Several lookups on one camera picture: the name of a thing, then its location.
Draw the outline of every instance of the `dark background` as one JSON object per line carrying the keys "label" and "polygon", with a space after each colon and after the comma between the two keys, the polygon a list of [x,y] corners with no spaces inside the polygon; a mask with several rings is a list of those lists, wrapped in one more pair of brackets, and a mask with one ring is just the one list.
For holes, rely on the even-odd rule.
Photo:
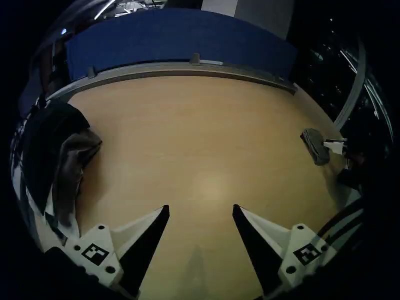
{"label": "dark background", "polygon": [[[5,111],[2,114],[1,171],[3,197],[1,207],[3,294],[12,298],[37,296],[59,299],[65,290],[55,291],[46,285],[51,274],[41,269],[41,254],[33,246],[16,206],[8,165],[11,134],[17,120],[17,99],[28,80],[30,59],[46,33],[46,29],[71,3],[71,0],[20,0],[4,1],[0,10],[1,22],[1,91]],[[182,7],[181,1],[174,1]],[[292,43],[301,51],[308,48],[324,30],[322,24],[334,16],[338,32],[351,43],[354,36],[361,36],[367,51],[368,63],[394,111],[399,111],[399,6],[398,1],[310,1],[297,0],[292,19]]]}

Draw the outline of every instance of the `ceiling light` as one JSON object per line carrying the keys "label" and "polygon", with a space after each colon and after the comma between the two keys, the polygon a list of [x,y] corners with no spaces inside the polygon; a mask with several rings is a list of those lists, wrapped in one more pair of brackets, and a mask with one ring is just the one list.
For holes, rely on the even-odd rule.
{"label": "ceiling light", "polygon": [[96,16],[94,17],[94,19],[96,20],[98,17],[100,17],[100,15],[111,5],[115,2],[116,0],[110,0],[99,12],[98,14],[96,14]]}

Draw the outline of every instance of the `wall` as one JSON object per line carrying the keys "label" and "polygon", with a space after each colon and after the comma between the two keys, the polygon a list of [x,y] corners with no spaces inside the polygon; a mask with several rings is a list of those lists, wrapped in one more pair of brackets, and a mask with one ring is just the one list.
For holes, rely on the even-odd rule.
{"label": "wall", "polygon": [[[126,28],[141,28],[140,34],[127,35]],[[88,67],[100,72],[149,61],[189,61],[193,53],[200,53],[203,60],[287,78],[297,54],[292,45],[258,26],[183,8],[130,13],[97,23],[72,37],[66,52],[73,81],[85,77]]]}
{"label": "wall", "polygon": [[286,39],[295,0],[238,0],[234,17]]}
{"label": "wall", "polygon": [[233,17],[237,3],[238,0],[203,0],[201,10]]}

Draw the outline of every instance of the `dark fabric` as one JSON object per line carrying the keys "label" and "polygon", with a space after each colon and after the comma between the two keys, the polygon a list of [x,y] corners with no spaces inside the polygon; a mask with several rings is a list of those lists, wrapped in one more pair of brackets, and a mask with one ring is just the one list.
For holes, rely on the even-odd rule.
{"label": "dark fabric", "polygon": [[53,183],[60,148],[72,134],[90,125],[82,113],[64,102],[52,102],[29,118],[22,137],[22,173],[43,214]]}
{"label": "dark fabric", "polygon": [[55,218],[70,227],[75,218],[75,199],[82,179],[82,168],[100,149],[102,140],[89,129],[74,133],[61,145],[58,166],[51,189]]}

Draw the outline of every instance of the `screw hole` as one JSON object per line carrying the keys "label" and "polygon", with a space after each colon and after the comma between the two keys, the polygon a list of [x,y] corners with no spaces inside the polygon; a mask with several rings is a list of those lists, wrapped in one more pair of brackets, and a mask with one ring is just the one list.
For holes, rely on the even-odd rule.
{"label": "screw hole", "polygon": [[105,271],[106,271],[107,273],[112,274],[112,273],[115,273],[116,269],[115,269],[113,266],[110,266],[110,265],[109,265],[108,267],[105,268]]}
{"label": "screw hole", "polygon": [[295,266],[291,265],[291,266],[288,266],[286,268],[286,273],[293,274],[294,272],[296,272],[296,267]]}
{"label": "screw hole", "polygon": [[89,275],[89,279],[95,282],[99,282],[99,278],[96,275]]}
{"label": "screw hole", "polygon": [[83,265],[79,265],[79,266],[78,266],[78,270],[79,270],[79,272],[84,272],[84,273],[86,273],[86,269],[85,269],[85,267],[84,267]]}

